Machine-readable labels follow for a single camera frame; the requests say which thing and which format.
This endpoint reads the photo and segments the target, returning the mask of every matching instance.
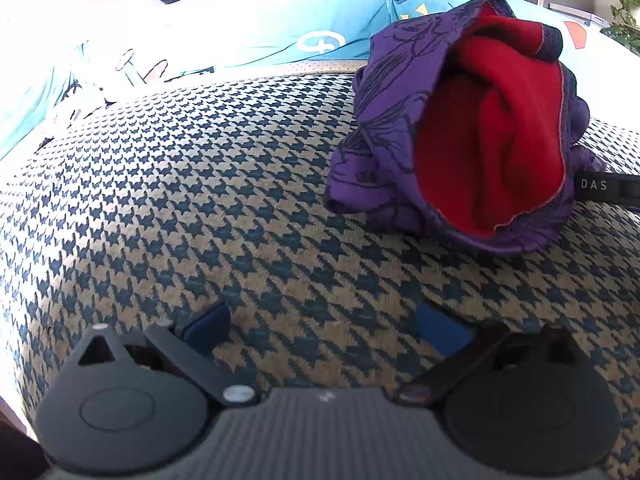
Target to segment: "patterned sofa seat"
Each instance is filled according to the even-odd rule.
[[[638,216],[577,203],[555,243],[505,260],[331,214],[321,197],[353,126],[352,76],[201,78],[113,105],[44,146],[0,190],[0,383],[14,409],[33,418],[88,325],[125,332],[218,298],[232,331],[213,358],[239,376],[393,389],[439,359],[413,321],[432,301],[518,330],[569,327],[623,417],[609,472],[633,478]],[[584,142],[638,173],[636,134],[592,120]]]

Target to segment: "blue rubber tip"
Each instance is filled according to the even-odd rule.
[[[201,355],[209,355],[214,347],[229,334],[231,313],[229,307],[220,303],[191,323],[182,334],[182,340]]]
[[[475,336],[464,324],[429,304],[418,305],[415,318],[420,337],[444,357],[462,350]]]

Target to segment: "green plant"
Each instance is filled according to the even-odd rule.
[[[633,9],[640,7],[640,0],[618,1],[620,2],[619,7],[611,6],[613,15],[611,25],[603,28],[601,32],[640,56],[640,28],[638,28],[636,19],[631,15]]]

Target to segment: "gray gripper base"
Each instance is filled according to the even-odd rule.
[[[447,439],[431,412],[396,406],[378,388],[276,388],[257,406],[223,412],[191,453],[127,478],[527,480],[475,462]],[[608,477],[591,469],[562,478]],[[44,480],[88,478],[52,470]]]

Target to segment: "purple cloth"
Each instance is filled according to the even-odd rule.
[[[414,175],[414,133],[450,47],[472,25],[483,6],[514,18],[505,0],[471,0],[441,14],[395,22],[371,38],[366,67],[353,79],[357,128],[333,154],[324,206],[341,214],[365,213],[376,230],[399,230],[436,237],[460,248],[501,256],[535,251],[558,236],[571,214],[574,174],[602,171],[604,163],[587,148],[574,146],[589,123],[589,107],[575,94],[575,76],[562,66],[562,155],[566,178],[549,204],[497,229],[491,239],[454,229],[424,201]],[[539,59],[557,60],[562,35],[544,27]]]

